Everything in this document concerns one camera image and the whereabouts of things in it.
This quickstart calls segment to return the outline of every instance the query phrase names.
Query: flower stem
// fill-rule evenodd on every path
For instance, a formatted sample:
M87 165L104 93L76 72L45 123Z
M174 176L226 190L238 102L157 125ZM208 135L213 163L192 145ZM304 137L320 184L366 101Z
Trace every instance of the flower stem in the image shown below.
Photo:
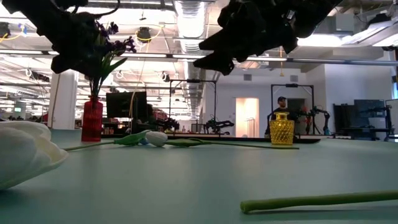
M247 213L255 210L271 210L296 206L341 205L347 203L379 202L385 200L398 200L398 190L312 197L275 198L270 200L249 200L241 202L241 210L242 212Z
M212 144L224 145L224 146L242 146L242 147L256 147L261 149L300 149L299 147L283 147L283 146L252 146L245 144L235 144L235 143L226 143L226 142L213 142Z
M66 149L63 149L63 150L65 150L65 151L73 151L73 150L77 150L77 149L84 149L84 148L87 148L87 147L102 146L102 145L106 145L106 144L114 144L114 141L99 142L99 143L94 143L94 144L86 144L84 146L69 147L69 148L66 148Z

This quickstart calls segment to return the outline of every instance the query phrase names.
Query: yellow vase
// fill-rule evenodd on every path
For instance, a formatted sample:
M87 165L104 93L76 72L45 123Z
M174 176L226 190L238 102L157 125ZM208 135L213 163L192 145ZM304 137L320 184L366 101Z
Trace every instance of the yellow vase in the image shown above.
M294 121L288 120L288 112L275 112L276 120L270 121L271 143L278 145L292 145L294 135Z

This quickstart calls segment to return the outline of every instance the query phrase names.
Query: column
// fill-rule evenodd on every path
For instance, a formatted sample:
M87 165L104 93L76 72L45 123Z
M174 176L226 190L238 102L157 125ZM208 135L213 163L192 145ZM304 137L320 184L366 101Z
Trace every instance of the column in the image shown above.
M13 117L17 118L20 116L22 119L26 119L26 103L15 101Z
M51 79L49 120L53 129L75 129L75 107L79 73L68 70Z

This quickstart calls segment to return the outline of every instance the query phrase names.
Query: table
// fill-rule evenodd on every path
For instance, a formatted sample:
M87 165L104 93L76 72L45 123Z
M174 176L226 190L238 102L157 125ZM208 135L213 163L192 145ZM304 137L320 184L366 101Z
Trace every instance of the table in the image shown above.
M79 131L53 133L60 147L79 140ZM249 199L398 189L397 146L322 139L300 150L94 147L0 192L0 223L398 223L398 201L239 209Z

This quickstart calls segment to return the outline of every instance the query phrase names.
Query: red vase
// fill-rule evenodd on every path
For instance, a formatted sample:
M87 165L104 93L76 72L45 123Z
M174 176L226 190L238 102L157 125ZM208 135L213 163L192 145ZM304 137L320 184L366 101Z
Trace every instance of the red vase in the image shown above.
M103 104L98 101L98 97L90 97L85 103L83 112L83 127L81 130L81 141L99 142L102 132L102 112Z

